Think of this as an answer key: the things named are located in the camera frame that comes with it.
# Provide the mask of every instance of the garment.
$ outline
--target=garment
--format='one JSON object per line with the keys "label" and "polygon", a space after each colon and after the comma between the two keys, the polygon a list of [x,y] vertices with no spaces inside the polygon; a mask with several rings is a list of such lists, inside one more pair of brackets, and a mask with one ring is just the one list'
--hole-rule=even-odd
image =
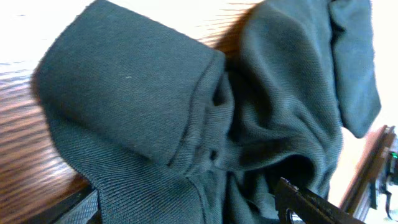
{"label": "garment", "polygon": [[280,177],[327,197],[341,126],[380,110],[367,0],[268,0],[233,60],[104,0],[35,73],[104,223],[277,223]]}

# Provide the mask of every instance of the folded fabric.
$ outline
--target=folded fabric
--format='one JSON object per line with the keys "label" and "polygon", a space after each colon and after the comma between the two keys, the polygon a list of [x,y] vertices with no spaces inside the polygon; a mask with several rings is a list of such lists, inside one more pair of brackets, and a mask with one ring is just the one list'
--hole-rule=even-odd
{"label": "folded fabric", "polygon": [[280,177],[327,197],[341,127],[380,110],[368,0],[268,0],[223,53],[95,1],[35,73],[104,223],[277,223]]}

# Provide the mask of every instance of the fabric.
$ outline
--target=fabric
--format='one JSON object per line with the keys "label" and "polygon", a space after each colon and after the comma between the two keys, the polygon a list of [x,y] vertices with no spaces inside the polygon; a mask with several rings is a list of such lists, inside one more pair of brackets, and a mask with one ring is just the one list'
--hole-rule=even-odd
{"label": "fabric", "polygon": [[280,177],[327,197],[341,127],[380,110],[367,0],[268,0],[234,60],[95,1],[35,74],[104,223],[277,223]]}

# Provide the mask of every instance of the green cloth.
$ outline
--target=green cloth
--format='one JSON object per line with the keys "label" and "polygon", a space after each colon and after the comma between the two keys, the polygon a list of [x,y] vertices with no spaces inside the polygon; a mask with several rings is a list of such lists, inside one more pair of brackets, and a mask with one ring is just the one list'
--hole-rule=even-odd
{"label": "green cloth", "polygon": [[279,177],[327,197],[341,126],[380,110],[368,0],[268,0],[234,60],[104,0],[36,71],[104,223],[277,223]]}

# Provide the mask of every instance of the wooden table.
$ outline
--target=wooden table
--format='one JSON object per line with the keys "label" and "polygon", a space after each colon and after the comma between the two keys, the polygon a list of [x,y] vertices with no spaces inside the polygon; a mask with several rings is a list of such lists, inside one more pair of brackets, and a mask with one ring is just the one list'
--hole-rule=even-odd
{"label": "wooden table", "polygon": [[[23,222],[87,185],[55,151],[30,79],[51,43],[90,2],[18,0],[0,6],[0,21],[7,21],[0,27],[7,34],[0,37],[0,223]],[[245,19],[260,0],[112,2],[231,55],[238,50]],[[367,139],[355,140],[345,131],[345,147],[331,182],[335,205],[356,173],[366,142],[369,148],[375,130],[391,124],[381,114]]]}

